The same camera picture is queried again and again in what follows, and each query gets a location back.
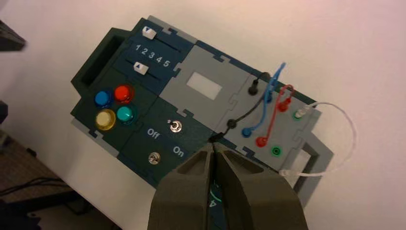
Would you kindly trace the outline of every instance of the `white cable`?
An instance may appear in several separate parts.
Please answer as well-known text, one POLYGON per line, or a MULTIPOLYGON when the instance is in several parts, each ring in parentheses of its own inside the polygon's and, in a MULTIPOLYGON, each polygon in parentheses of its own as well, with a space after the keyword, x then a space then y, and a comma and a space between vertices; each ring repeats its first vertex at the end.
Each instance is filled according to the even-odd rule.
POLYGON ((343 109, 341 109, 337 105, 335 105, 333 103, 330 103, 330 102, 315 102, 315 103, 306 105, 302 109, 299 109, 295 113, 295 117, 296 118, 301 118, 302 116, 304 116, 310 110, 311 107, 313 107, 315 105, 319 105, 319 104, 331 105, 331 106, 335 107, 336 109, 338 109, 340 112, 342 112, 343 115, 345 116, 345 118, 348 121, 348 123, 350 124, 351 130, 352 130, 352 144, 351 144, 350 151, 348 152, 346 158, 340 164, 338 164, 334 169, 329 169, 329 170, 325 170, 324 172, 316 172, 316 173, 304 173, 304 172, 296 172, 296 171, 293 171, 293 170, 282 169, 282 170, 279 171, 279 174, 281 176, 292 176, 292 175, 299 175, 299 176, 305 176, 305 177, 324 176, 327 173, 332 173, 332 172, 338 170, 339 168, 341 168, 341 166, 343 166, 345 163, 347 163, 351 159, 351 157, 352 157, 352 155, 353 155, 353 153, 355 151, 355 148, 357 146, 357 129, 356 129, 356 127, 354 125, 354 122, 352 121, 351 117, 343 109))

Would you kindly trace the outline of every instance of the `teal push button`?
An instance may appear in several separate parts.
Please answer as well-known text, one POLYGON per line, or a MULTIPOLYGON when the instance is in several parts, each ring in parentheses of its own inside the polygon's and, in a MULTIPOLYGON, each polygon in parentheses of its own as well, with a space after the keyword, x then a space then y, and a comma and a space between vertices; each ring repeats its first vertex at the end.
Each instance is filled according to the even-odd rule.
POLYGON ((128 124, 128 123, 132 122, 132 121, 133 121, 133 118, 134 118, 135 116, 136 116, 136 114, 134 114, 133 110, 132 110, 130 107, 128 107, 128 106, 120 107, 120 108, 117 110, 117 118, 118 118, 121 122, 123 122, 123 123, 125 123, 125 124, 128 124))

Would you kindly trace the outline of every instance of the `blue cable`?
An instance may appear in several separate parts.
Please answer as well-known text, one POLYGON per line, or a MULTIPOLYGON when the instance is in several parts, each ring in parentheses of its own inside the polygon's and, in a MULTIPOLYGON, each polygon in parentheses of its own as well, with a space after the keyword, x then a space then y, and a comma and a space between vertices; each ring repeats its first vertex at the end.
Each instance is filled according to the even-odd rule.
POLYGON ((253 127, 243 128, 241 131, 243 137, 249 138, 252 134, 252 131, 256 130, 257 128, 259 128, 262 125, 262 123, 264 123, 264 120, 266 118, 267 105, 269 103, 271 103, 271 101, 272 101, 272 92, 275 90, 279 75, 281 74, 281 72, 282 72, 283 68, 285 68, 285 66, 286 66, 286 63, 283 62, 281 64, 281 66, 279 67, 279 69, 273 75, 272 79, 270 79, 267 84, 266 91, 264 92, 264 95, 263 95, 264 107, 263 107, 263 111, 262 111, 261 120, 259 121, 259 123, 257 125, 255 125, 253 127))

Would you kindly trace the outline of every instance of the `grey panel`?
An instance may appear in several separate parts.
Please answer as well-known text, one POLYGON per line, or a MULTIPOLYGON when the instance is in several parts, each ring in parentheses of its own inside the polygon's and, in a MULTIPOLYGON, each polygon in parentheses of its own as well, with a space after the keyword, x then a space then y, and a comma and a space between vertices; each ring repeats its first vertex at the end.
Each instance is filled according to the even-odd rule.
POLYGON ((179 74, 169 81, 160 97, 177 107, 178 113, 183 114, 186 109, 194 114, 194 119, 215 130, 224 114, 236 105, 235 97, 250 77, 249 73, 228 63, 226 57, 222 59, 224 61, 220 62, 212 53, 194 46, 177 65, 179 74), (214 100, 186 85, 194 72, 222 86, 214 100))
POLYGON ((148 20, 150 20, 151 22, 153 22, 153 23, 155 23, 155 24, 157 24, 157 25, 159 25, 159 26, 162 26, 162 27, 163 27, 163 30, 162 30, 162 31, 165 32, 165 33, 167 33, 167 34, 172 33, 172 32, 169 30, 169 29, 171 28, 171 29, 177 31, 176 34, 177 34, 179 37, 184 38, 184 39, 188 40, 189 42, 191 42, 191 43, 193 43, 193 44, 195 44, 195 43, 197 42, 197 39, 196 39, 196 38, 192 37, 191 35, 189 35, 189 34, 183 32, 182 30, 180 30, 180 29, 178 29, 178 28, 176 28, 176 27, 174 27, 174 26, 169 25, 168 23, 166 23, 166 22, 164 22, 164 21, 162 21, 162 20, 160 20, 160 19, 158 19, 158 18, 156 18, 156 17, 154 17, 154 16, 152 16, 152 15, 150 15, 150 16, 148 17, 148 20))
MULTIPOLYGON (((227 121, 231 118, 236 119, 247 110, 249 110, 259 99, 261 94, 266 87, 266 83, 262 80, 259 81, 259 93, 256 96, 249 96, 245 93, 248 87, 251 85, 251 80, 248 80, 235 99, 237 104, 233 110, 230 110, 223 117, 220 125, 215 129, 216 132, 225 131, 227 121)), ((255 144, 255 139, 257 137, 266 136, 268 125, 271 121, 270 117, 272 115, 273 109, 275 107, 275 101, 278 93, 273 93, 273 100, 267 107, 267 118, 260 128, 253 131, 249 138, 242 136, 241 131, 245 127, 252 127, 260 121, 263 111, 263 103, 248 117, 241 120, 235 129, 231 129, 225 138, 235 145, 237 145, 236 150, 245 153, 244 147, 249 148, 251 151, 255 152, 254 157, 258 160, 264 162, 275 170, 279 170, 284 163, 286 157, 290 154, 295 157, 299 153, 302 146, 305 144, 306 136, 311 134, 311 131, 316 124, 318 118, 320 117, 320 112, 318 110, 312 109, 305 115, 301 120, 293 119, 293 113, 302 108, 305 104, 296 98, 292 98, 292 102, 289 105, 289 109, 284 112, 277 112, 276 120, 272 128, 271 137, 268 144, 260 148, 255 144), (282 154, 280 156, 274 156, 271 153, 273 146, 278 146, 282 149, 282 154)))
MULTIPOLYGON (((325 171, 333 158, 333 152, 313 133, 306 136, 306 143, 303 146, 303 150, 310 155, 310 160, 303 170, 304 173, 319 173, 325 171)), ((306 206, 320 180, 321 176, 299 177, 297 180, 294 190, 299 196, 303 206, 306 206)))
POLYGON ((99 144, 104 150, 106 150, 109 154, 111 154, 114 157, 118 156, 118 150, 116 150, 113 146, 111 146, 109 143, 105 142, 103 140, 103 134, 98 132, 97 130, 95 131, 95 134, 97 135, 96 138, 94 138, 92 135, 89 134, 89 129, 84 126, 80 121, 76 120, 75 118, 70 122, 75 126, 77 129, 82 131, 84 134, 86 134, 88 137, 90 137, 94 142, 99 144))
MULTIPOLYGON (((283 163, 282 168, 293 170, 295 172, 303 172, 303 170, 305 169, 309 160, 310 160, 310 155, 302 149, 299 151, 299 154, 297 154, 296 156, 294 156, 293 154, 289 155, 286 158, 285 162, 283 163)), ((293 188, 294 185, 296 184, 297 180, 299 179, 299 177, 300 177, 299 175, 287 175, 287 176, 285 176, 285 180, 293 188)))

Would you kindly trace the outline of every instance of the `yellow push button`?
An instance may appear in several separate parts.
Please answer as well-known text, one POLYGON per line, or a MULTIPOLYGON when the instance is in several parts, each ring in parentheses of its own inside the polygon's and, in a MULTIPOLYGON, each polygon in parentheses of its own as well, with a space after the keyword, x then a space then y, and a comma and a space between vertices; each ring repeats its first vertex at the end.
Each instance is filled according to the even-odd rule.
POLYGON ((103 109, 96 115, 96 126, 100 130, 109 130, 115 124, 115 113, 111 109, 103 109))

